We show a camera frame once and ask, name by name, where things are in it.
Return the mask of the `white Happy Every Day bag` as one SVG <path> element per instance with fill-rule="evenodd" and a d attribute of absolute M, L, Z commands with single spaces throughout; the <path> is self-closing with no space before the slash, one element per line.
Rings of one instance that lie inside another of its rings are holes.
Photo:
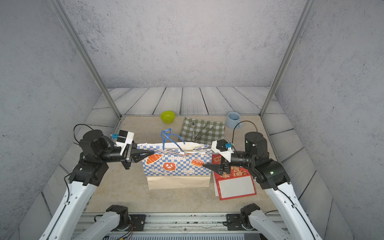
<path fill-rule="evenodd" d="M 230 142 L 230 139 L 227 138 L 227 137 L 222 137 L 222 138 L 220 138 L 220 140 L 226 140 L 227 142 Z M 219 197 L 219 191 L 218 191 L 218 187 L 217 187 L 217 183 L 216 183 L 215 174 L 213 173 L 212 176 L 213 176 L 213 184 L 214 184 L 215 196 Z"/>

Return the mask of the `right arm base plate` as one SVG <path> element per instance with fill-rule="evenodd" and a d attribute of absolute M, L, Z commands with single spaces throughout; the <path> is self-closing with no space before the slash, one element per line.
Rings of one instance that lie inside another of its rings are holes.
<path fill-rule="evenodd" d="M 223 225 L 227 227 L 228 231 L 242 231 L 242 217 L 240 214 L 226 214 L 226 221 Z"/>

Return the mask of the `red paper gift bag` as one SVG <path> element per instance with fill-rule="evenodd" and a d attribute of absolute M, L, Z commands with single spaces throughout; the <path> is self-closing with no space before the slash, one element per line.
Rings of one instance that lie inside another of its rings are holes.
<path fill-rule="evenodd" d="M 215 174 L 220 200 L 230 200 L 254 196 L 257 194 L 254 180 L 248 170 L 241 168 L 235 175 L 220 176 Z"/>

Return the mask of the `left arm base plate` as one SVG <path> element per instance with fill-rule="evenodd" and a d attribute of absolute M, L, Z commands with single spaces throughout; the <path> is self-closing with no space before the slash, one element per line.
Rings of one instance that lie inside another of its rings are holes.
<path fill-rule="evenodd" d="M 133 232 L 143 232 L 145 223 L 146 223 L 146 217 L 145 214 L 130 214 L 130 219 L 132 222 L 132 230 Z"/>

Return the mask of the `blue checkered paper bag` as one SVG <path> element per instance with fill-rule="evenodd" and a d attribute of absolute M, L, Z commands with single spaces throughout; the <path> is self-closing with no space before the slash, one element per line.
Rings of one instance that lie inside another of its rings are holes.
<path fill-rule="evenodd" d="M 159 144 L 138 144 L 140 150 L 154 152 L 142 160 L 150 190 L 207 188 L 211 171 L 204 168 L 212 162 L 210 145 L 188 142 L 173 134 L 161 132 Z"/>

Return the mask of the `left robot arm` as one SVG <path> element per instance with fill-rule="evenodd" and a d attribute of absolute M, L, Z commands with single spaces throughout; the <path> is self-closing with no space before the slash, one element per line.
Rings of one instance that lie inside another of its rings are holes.
<path fill-rule="evenodd" d="M 114 143 L 101 130 L 91 130 L 78 142 L 82 149 L 78 164 L 64 180 L 67 190 L 53 218 L 43 232 L 42 240 L 69 240 L 88 201 L 102 182 L 109 163 L 132 163 L 152 156 L 153 151 L 141 150 L 130 138 L 131 132 L 120 131 Z"/>

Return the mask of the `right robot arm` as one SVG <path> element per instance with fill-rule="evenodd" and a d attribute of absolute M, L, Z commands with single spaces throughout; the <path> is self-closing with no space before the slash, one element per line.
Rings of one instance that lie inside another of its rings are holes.
<path fill-rule="evenodd" d="M 261 186 L 277 207 L 287 230 L 284 231 L 256 204 L 241 208 L 239 219 L 227 222 L 227 227 L 241 227 L 244 230 L 259 231 L 267 240 L 319 240 L 316 231 L 305 210 L 300 204 L 283 165 L 270 158 L 268 143 L 263 134 L 248 132 L 245 134 L 245 150 L 234 150 L 233 144 L 224 139 L 212 143 L 212 151 L 220 154 L 220 164 L 203 166 L 219 175 L 230 174 L 232 167 L 241 167 L 249 171 L 252 178 Z"/>

